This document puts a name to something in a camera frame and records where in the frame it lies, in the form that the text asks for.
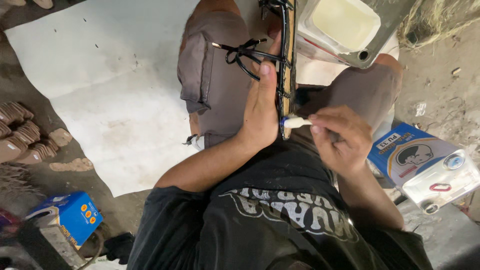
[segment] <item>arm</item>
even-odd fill
[[[208,190],[275,141],[278,133],[275,66],[264,61],[258,73],[260,82],[252,83],[243,126],[237,135],[175,165],[155,187],[174,185],[192,192]]]
[[[322,161],[339,175],[338,189],[354,224],[402,229],[402,215],[365,163],[372,128],[345,105],[320,109],[309,119]],[[332,142],[328,130],[339,133],[341,139]]]

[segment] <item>yellow liquid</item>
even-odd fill
[[[312,18],[318,29],[349,49],[359,49],[375,24],[346,0],[320,0]]]

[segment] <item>brown shorts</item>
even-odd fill
[[[188,113],[198,112],[205,148],[235,135],[243,124],[243,113],[251,85],[250,77],[237,64],[225,62],[227,51],[211,42],[237,47],[250,39],[243,19],[232,12],[205,13],[185,27],[185,49],[179,56],[180,98]],[[243,57],[249,67],[251,61]],[[368,69],[349,67],[324,90],[312,92],[299,116],[327,106],[346,104],[378,128],[392,107],[401,88],[401,76],[389,66],[373,64]],[[314,149],[308,126],[294,129],[290,137]]]

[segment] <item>man's right hand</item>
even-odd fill
[[[344,178],[365,169],[372,148],[372,128],[346,105],[327,107],[309,116],[311,132],[322,161]],[[329,130],[341,138],[332,142]]]

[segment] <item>tin can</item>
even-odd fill
[[[480,186],[464,150],[406,123],[377,140],[368,159],[429,215]]]

